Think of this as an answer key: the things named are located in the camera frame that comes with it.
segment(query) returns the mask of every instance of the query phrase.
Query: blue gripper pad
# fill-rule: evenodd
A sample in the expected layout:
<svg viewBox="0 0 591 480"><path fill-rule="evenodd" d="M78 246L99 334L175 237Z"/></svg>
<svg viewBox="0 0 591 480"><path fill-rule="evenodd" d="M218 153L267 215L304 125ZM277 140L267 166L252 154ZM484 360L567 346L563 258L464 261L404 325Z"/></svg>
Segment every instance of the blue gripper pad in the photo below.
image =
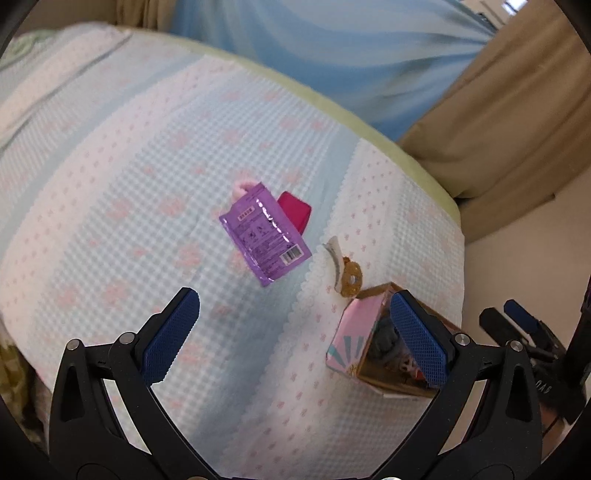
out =
<svg viewBox="0 0 591 480"><path fill-rule="evenodd" d="M507 300L503 305L503 311L513 319L513 321L523 328L525 333L535 333L540 327L538 320L530 315L521 305L515 300Z"/></svg>
<svg viewBox="0 0 591 480"><path fill-rule="evenodd" d="M402 295L390 300L390 318L430 387L447 381L447 355Z"/></svg>
<svg viewBox="0 0 591 480"><path fill-rule="evenodd" d="M146 385L164 380L198 318L199 295L189 290L144 350L141 374Z"/></svg>

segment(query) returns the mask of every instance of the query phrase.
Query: pink hair tie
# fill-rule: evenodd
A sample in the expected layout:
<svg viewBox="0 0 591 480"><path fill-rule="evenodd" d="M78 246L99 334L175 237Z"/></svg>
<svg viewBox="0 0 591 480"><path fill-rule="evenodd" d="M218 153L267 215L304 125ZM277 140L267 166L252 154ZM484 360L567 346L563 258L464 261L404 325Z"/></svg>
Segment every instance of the pink hair tie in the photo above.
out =
<svg viewBox="0 0 591 480"><path fill-rule="evenodd" d="M232 203L236 203L248 193L248 190L257 186L259 183L259 181L253 179L244 179L234 182L234 187L232 188Z"/></svg>

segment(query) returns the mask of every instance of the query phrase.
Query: beige curtain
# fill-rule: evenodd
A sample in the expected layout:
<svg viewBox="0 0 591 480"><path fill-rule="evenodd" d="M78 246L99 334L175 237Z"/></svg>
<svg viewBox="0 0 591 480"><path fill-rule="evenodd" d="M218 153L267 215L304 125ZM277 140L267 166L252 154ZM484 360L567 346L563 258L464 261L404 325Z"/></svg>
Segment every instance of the beige curtain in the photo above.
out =
<svg viewBox="0 0 591 480"><path fill-rule="evenodd" d="M553 0L530 0L400 145L483 237L591 163L591 55Z"/></svg>
<svg viewBox="0 0 591 480"><path fill-rule="evenodd" d="M176 0L117 0L117 24L168 31Z"/></svg>

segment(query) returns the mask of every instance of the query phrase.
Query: red object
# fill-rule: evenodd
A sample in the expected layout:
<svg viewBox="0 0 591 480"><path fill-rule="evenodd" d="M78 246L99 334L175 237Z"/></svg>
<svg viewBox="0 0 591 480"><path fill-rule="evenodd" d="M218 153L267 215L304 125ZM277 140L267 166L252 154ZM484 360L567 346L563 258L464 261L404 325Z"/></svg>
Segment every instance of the red object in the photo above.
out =
<svg viewBox="0 0 591 480"><path fill-rule="evenodd" d="M290 222L294 224L297 231L304 233L308 220L310 220L310 214L312 213L312 207L306 202L302 202L299 198L294 197L289 192L283 192L277 203L289 218Z"/></svg>

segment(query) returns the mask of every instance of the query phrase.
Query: blue curtain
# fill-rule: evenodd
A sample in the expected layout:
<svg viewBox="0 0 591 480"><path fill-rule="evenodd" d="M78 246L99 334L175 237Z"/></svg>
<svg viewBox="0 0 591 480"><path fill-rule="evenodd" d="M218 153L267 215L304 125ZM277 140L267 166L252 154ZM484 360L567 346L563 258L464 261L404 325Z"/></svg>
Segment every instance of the blue curtain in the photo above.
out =
<svg viewBox="0 0 591 480"><path fill-rule="evenodd" d="M392 140L494 35L457 0L177 0L171 32L278 70Z"/></svg>

